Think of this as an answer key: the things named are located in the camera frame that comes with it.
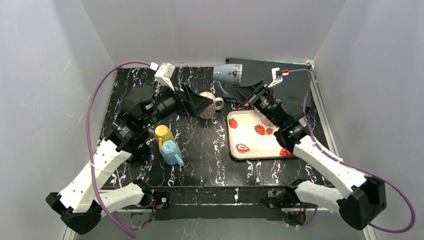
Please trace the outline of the small grey blue mug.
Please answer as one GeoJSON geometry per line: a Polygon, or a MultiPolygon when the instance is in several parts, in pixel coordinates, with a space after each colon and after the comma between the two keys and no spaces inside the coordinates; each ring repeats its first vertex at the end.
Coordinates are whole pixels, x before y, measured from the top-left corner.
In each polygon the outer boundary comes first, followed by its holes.
{"type": "Polygon", "coordinates": [[[242,64],[222,64],[217,65],[213,68],[212,77],[218,82],[219,87],[225,94],[229,94],[225,91],[223,84],[239,86],[242,80],[243,65],[242,64]]]}

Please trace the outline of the yellow mug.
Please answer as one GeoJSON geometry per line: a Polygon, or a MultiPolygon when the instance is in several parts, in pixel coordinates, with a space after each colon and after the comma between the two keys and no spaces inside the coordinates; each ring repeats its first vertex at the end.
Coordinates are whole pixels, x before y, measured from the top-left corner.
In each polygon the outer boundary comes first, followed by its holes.
{"type": "Polygon", "coordinates": [[[154,137],[158,144],[158,149],[162,152],[162,145],[166,141],[174,141],[171,130],[166,125],[158,125],[154,130],[154,137]]]}

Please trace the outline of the beige pink mug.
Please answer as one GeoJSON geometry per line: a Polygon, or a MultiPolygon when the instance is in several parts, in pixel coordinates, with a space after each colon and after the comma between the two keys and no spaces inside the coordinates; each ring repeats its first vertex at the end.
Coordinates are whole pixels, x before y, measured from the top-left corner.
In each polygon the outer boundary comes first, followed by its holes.
{"type": "Polygon", "coordinates": [[[274,124],[265,116],[265,115],[261,115],[260,116],[260,120],[261,120],[261,122],[264,124],[264,125],[266,125],[266,126],[268,126],[268,127],[271,127],[271,126],[273,126],[274,124]]]}

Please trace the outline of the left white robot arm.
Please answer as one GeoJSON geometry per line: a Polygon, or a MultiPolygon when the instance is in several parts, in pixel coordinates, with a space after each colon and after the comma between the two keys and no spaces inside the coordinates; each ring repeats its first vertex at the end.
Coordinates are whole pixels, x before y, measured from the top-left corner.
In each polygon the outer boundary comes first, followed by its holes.
{"type": "Polygon", "coordinates": [[[155,92],[149,85],[137,85],[124,99],[118,117],[104,132],[97,150],[74,180],[60,192],[51,192],[47,204],[60,215],[63,223],[80,235],[93,230],[107,214],[128,206],[154,209],[160,197],[144,180],[106,193],[99,190],[115,170],[135,153],[146,153],[150,127],[179,113],[196,117],[213,103],[212,99],[192,91],[167,86],[155,92]]]}

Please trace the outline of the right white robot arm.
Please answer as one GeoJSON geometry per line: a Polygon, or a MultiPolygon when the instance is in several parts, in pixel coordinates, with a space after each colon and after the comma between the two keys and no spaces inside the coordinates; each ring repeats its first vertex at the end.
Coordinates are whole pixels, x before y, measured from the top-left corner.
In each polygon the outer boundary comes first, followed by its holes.
{"type": "Polygon", "coordinates": [[[264,81],[250,86],[227,86],[226,91],[245,107],[254,106],[278,130],[283,148],[324,175],[332,187],[295,180],[286,187],[294,203],[311,203],[339,213],[352,228],[363,230],[387,206],[385,183],[369,173],[346,166],[322,146],[308,129],[301,101],[293,96],[277,101],[264,81]]]}

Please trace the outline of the white floral mug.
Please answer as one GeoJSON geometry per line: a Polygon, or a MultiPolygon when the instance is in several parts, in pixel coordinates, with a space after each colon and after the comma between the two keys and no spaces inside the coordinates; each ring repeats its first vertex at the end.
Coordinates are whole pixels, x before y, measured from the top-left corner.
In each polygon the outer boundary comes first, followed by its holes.
{"type": "Polygon", "coordinates": [[[212,92],[204,91],[200,93],[201,96],[212,99],[213,103],[210,104],[199,117],[204,120],[212,119],[215,113],[224,107],[224,99],[222,97],[215,97],[212,92]]]}

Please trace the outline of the light blue faceted mug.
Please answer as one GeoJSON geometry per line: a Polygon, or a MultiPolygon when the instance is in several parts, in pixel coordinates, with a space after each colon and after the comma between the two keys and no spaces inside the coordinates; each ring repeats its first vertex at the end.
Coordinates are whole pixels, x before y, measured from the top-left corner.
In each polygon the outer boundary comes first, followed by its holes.
{"type": "Polygon", "coordinates": [[[172,140],[165,141],[162,144],[161,155],[168,165],[179,165],[180,167],[185,165],[179,146],[172,140]]]}

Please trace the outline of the black mug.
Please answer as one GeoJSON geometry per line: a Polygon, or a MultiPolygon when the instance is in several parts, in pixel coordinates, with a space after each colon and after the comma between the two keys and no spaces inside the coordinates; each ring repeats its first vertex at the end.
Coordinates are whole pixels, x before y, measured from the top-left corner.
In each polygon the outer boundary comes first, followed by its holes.
{"type": "Polygon", "coordinates": [[[143,143],[138,147],[137,150],[135,150],[131,154],[131,156],[127,159],[127,162],[130,165],[141,165],[145,162],[148,162],[150,156],[151,156],[150,147],[146,143],[143,143]]]}

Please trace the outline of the dark flat metal box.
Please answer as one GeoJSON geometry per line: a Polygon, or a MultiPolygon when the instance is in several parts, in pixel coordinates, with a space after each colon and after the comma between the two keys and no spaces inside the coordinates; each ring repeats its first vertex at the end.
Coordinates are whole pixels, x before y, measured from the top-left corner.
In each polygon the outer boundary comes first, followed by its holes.
{"type": "Polygon", "coordinates": [[[243,58],[227,58],[227,64],[241,64],[242,69],[242,86],[254,85],[260,81],[270,84],[272,82],[272,69],[280,68],[280,70],[298,70],[299,72],[290,73],[283,77],[282,83],[273,88],[273,96],[279,100],[286,97],[296,97],[300,100],[304,99],[307,88],[309,87],[308,66],[304,64],[295,64],[288,62],[271,62],[243,58]]]}

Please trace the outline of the strawberry print white tray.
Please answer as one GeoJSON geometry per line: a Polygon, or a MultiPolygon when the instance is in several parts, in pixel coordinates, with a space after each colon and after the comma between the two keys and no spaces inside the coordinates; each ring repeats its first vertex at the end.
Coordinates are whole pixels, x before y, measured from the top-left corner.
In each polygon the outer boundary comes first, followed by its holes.
{"type": "Polygon", "coordinates": [[[230,154],[237,160],[292,158],[274,136],[279,129],[266,125],[255,110],[236,110],[227,115],[230,154]]]}

